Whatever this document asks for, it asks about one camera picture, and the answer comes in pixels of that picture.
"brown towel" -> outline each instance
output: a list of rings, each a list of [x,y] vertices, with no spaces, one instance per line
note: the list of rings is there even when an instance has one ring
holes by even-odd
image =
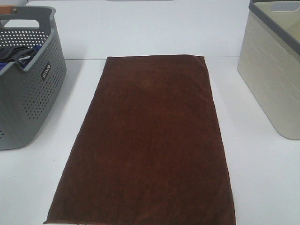
[[[203,57],[107,58],[45,223],[235,224]]]

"basket handle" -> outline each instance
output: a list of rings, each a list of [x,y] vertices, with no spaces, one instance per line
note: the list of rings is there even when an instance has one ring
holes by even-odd
[[[0,15],[12,14],[13,5],[1,5],[0,6]]]
[[[8,6],[10,14],[1,14],[0,20],[36,20],[39,30],[49,30],[54,27],[55,9],[52,7]]]

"table surface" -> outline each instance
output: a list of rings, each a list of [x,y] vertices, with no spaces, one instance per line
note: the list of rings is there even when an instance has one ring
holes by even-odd
[[[60,94],[34,141],[17,150],[0,151],[0,224],[41,225],[46,220],[101,77],[105,65],[102,59],[188,53],[209,56],[205,61],[230,173],[237,224],[299,225],[300,141],[288,140],[275,131],[236,69],[248,14],[243,8],[247,8],[246,2],[220,1],[220,6],[208,0],[30,2],[29,5],[56,8],[63,51],[72,60],[66,60],[67,74]],[[221,8],[225,12],[216,13]],[[242,10],[233,13],[232,8]],[[64,16],[66,10],[77,13]],[[145,23],[151,13],[156,21]],[[211,18],[204,23],[202,19],[210,14]],[[88,15],[93,22],[86,20]],[[224,21],[233,23],[224,28]],[[139,41],[135,36],[138,30]]]

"storage bin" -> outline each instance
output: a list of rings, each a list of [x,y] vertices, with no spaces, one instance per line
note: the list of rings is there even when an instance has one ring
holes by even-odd
[[[42,45],[21,68],[10,62],[0,71],[0,150],[28,144],[50,112],[66,74],[51,7],[9,7],[0,20],[36,20],[38,28],[0,25],[0,46]]]
[[[238,71],[278,133],[300,139],[300,1],[250,2]]]

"perforated basket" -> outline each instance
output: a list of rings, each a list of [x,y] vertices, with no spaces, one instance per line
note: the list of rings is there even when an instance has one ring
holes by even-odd
[[[28,144],[45,121],[66,74],[51,7],[10,7],[0,20],[36,20],[38,28],[0,25],[0,46],[42,45],[25,69],[10,62],[0,71],[0,150]]]

